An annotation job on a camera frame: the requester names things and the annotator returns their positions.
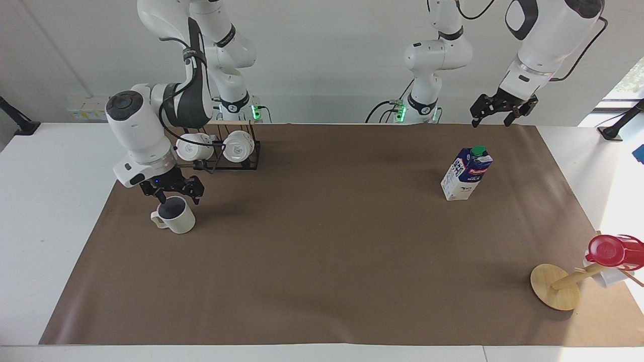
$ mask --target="milk carton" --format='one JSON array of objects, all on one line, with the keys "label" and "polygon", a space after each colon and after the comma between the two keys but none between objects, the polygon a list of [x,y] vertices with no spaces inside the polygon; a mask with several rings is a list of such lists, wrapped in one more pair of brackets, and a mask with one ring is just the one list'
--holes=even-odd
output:
[{"label": "milk carton", "polygon": [[447,200],[469,199],[492,161],[484,146],[461,149],[440,183]]}]

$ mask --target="black cable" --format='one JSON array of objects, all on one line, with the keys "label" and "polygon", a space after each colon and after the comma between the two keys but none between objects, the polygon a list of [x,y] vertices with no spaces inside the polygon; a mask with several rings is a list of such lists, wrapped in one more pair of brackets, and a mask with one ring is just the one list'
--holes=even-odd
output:
[{"label": "black cable", "polygon": [[271,117],[271,115],[270,115],[270,109],[269,109],[268,107],[266,107],[266,106],[259,106],[259,107],[257,107],[257,109],[258,109],[258,110],[266,110],[267,112],[269,112],[269,122],[270,122],[271,124],[273,123],[273,117]]},{"label": "black cable", "polygon": [[570,68],[570,70],[568,71],[568,74],[566,74],[565,77],[563,77],[563,78],[552,78],[550,80],[551,82],[565,81],[568,78],[568,76],[570,76],[570,74],[572,74],[574,69],[577,68],[577,64],[579,64],[579,62],[582,61],[582,58],[583,58],[584,55],[586,55],[586,52],[588,52],[588,49],[591,48],[592,44],[595,43],[595,40],[597,40],[601,36],[601,34],[604,32],[604,30],[606,30],[606,28],[608,28],[608,20],[606,20],[605,18],[603,18],[601,16],[600,16],[600,20],[603,21],[603,23],[604,23],[603,28],[601,28],[600,32],[598,32],[597,35],[595,35],[595,37],[592,38],[591,42],[588,43],[586,48],[583,50],[582,54],[579,56],[579,58],[577,58],[577,61],[574,62],[573,67]]},{"label": "black cable", "polygon": [[[202,41],[201,45],[203,46],[203,48],[205,50],[204,35],[202,33],[199,33],[199,38],[201,38],[201,41]],[[213,93],[210,91],[210,77],[208,77],[208,64],[204,63],[204,67],[205,67],[205,77],[204,77],[205,78],[205,85],[206,85],[206,87],[208,87],[208,94],[212,95]]]},{"label": "black cable", "polygon": [[436,109],[436,112],[438,112],[438,111],[440,111],[440,115],[439,115],[439,119],[436,122],[436,124],[440,124],[440,120],[442,119],[442,114],[443,114],[443,109],[441,107],[438,107],[438,109]]},{"label": "black cable", "polygon": [[[187,48],[190,48],[190,47],[189,47],[189,46],[187,46],[187,44],[186,44],[183,40],[181,40],[181,39],[177,39],[177,38],[162,38],[162,39],[160,39],[160,40],[161,40],[161,41],[178,41],[178,42],[180,42],[180,43],[182,43],[182,44],[186,45],[186,47],[187,47]],[[194,57],[194,62],[195,62],[195,64],[196,64],[196,66],[201,66],[201,64],[203,64],[203,65],[206,67],[206,69],[208,69],[208,65],[204,64],[204,63],[203,63],[199,58]],[[169,128],[166,126],[166,123],[163,121],[163,105],[164,105],[167,101],[169,101],[169,100],[171,100],[171,99],[174,99],[177,95],[179,95],[179,94],[183,93],[186,89],[188,89],[188,87],[192,86],[192,85],[194,84],[195,80],[196,80],[196,76],[197,76],[197,72],[196,72],[196,70],[194,70],[194,71],[193,71],[193,76],[192,76],[192,78],[190,79],[190,81],[188,82],[188,84],[186,84],[186,85],[185,85],[183,88],[181,88],[180,90],[172,92],[172,94],[170,94],[169,96],[167,96],[167,97],[166,97],[166,98],[161,102],[161,105],[159,106],[159,112],[158,112],[159,122],[161,122],[161,126],[163,127],[163,129],[164,129],[166,132],[168,132],[169,134],[171,134],[174,138],[176,138],[176,139],[178,139],[178,140],[182,140],[182,141],[187,142],[187,143],[190,143],[190,144],[196,144],[197,146],[206,146],[206,147],[212,147],[212,148],[215,148],[216,146],[215,146],[214,144],[206,144],[206,143],[201,143],[201,142],[194,142],[194,141],[190,141],[190,140],[186,140],[186,139],[182,138],[181,136],[179,136],[179,135],[177,135],[176,133],[172,132],[172,130],[171,130],[171,129],[169,129]]]},{"label": "black cable", "polygon": [[601,123],[599,123],[597,126],[594,126],[593,128],[599,127],[599,126],[601,126],[602,124],[604,124],[604,123],[606,123],[606,122],[608,122],[608,121],[610,121],[610,120],[614,120],[615,118],[621,117],[621,116],[625,115],[625,114],[626,114],[626,113],[628,113],[628,112],[629,112],[629,111],[626,111],[626,112],[622,113],[621,115],[616,115],[615,117],[611,117],[611,118],[609,118],[609,119],[607,119],[607,120],[603,120]]},{"label": "black cable", "polygon": [[183,40],[178,39],[178,38],[159,38],[160,41],[177,41],[183,44],[186,48],[190,48],[190,46]]},{"label": "black cable", "polygon": [[380,102],[376,107],[374,107],[369,113],[369,116],[367,116],[365,123],[369,123],[369,119],[371,118],[372,115],[374,115],[375,111],[377,111],[378,108],[384,106],[385,104],[389,104],[389,101],[386,100],[384,102]]},{"label": "black cable", "polygon": [[383,123],[383,118],[384,118],[384,115],[385,115],[385,114],[389,113],[389,114],[391,115],[391,113],[394,113],[394,112],[396,112],[396,110],[386,110],[386,111],[384,111],[384,112],[383,112],[383,115],[381,115],[381,116],[380,116],[380,120],[378,121],[378,123]]},{"label": "black cable", "polygon": [[[403,97],[404,97],[405,93],[407,93],[407,91],[409,90],[409,88],[411,88],[411,87],[412,87],[413,81],[414,81],[414,79],[412,79],[412,81],[411,81],[411,82],[409,82],[409,85],[407,85],[407,88],[405,88],[405,89],[404,89],[404,91],[402,91],[403,93],[401,94],[401,96],[400,96],[400,97],[398,97],[398,100],[402,100],[402,99],[403,99]],[[391,109],[391,110],[392,110],[392,111],[394,111],[395,109],[396,109],[396,106],[394,105],[394,106],[392,107],[392,109]],[[387,121],[385,121],[384,123],[389,123],[389,118],[392,116],[392,114],[393,114],[393,113],[389,113],[389,115],[387,116]]]},{"label": "black cable", "polygon": [[481,12],[481,14],[478,14],[478,15],[476,15],[476,16],[474,16],[474,17],[469,17],[469,16],[467,16],[467,15],[463,14],[463,11],[460,9],[460,2],[458,2],[458,1],[456,2],[456,7],[457,7],[457,9],[459,9],[459,13],[461,14],[461,16],[463,16],[465,19],[467,19],[467,20],[476,20],[476,19],[478,19],[479,17],[482,17],[482,16],[483,16],[483,14],[485,14],[485,13],[488,11],[488,9],[490,8],[490,6],[492,6],[492,4],[494,4],[494,2],[495,2],[495,1],[496,1],[496,0],[492,0],[492,1],[490,1],[490,2],[489,2],[489,4],[485,7],[485,9],[483,9],[483,11]]}]

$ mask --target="brown paper mat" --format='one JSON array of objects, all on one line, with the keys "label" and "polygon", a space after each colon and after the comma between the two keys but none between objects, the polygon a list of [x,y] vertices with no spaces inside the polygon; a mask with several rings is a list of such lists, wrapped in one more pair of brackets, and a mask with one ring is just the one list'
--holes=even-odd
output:
[{"label": "brown paper mat", "polygon": [[[199,174],[186,235],[117,184],[41,343],[644,345],[623,283],[583,282],[574,312],[530,288],[538,264],[581,267],[594,236],[536,128],[256,131],[259,171]],[[476,144],[494,164],[469,201],[445,201]]]}]

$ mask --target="round wooden base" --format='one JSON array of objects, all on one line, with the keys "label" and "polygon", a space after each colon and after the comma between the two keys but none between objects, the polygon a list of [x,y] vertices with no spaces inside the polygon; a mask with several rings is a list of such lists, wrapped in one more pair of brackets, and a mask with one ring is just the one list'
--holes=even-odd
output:
[{"label": "round wooden base", "polygon": [[530,283],[536,296],[548,307],[556,310],[573,310],[579,305],[579,287],[572,284],[561,290],[554,290],[551,285],[568,276],[565,270],[551,264],[541,264],[532,270]]}]

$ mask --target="white cup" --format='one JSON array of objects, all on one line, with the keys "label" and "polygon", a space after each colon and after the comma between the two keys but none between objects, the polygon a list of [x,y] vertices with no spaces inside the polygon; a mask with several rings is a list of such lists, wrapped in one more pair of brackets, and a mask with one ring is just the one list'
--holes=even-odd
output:
[{"label": "white cup", "polygon": [[194,227],[194,214],[185,198],[170,196],[165,204],[159,204],[150,214],[159,229],[170,229],[175,234],[185,234]]},{"label": "white cup", "polygon": [[225,145],[223,156],[236,164],[246,161],[255,150],[255,141],[252,140],[251,135],[241,130],[228,135],[223,144]]},{"label": "white cup", "polygon": [[[210,136],[205,133],[188,133],[181,138],[197,143],[213,144]],[[184,161],[207,160],[213,156],[213,153],[214,147],[200,146],[184,140],[176,141],[176,154]]]},{"label": "white cup", "polygon": [[[583,259],[583,266],[587,267],[591,265],[592,263],[586,260],[586,258]],[[600,285],[602,288],[608,288],[611,285],[615,285],[621,281],[625,281],[629,277],[624,275],[619,269],[617,268],[610,268],[606,269],[603,272],[599,274],[595,274],[592,276],[592,278],[595,280],[597,284]]]}]

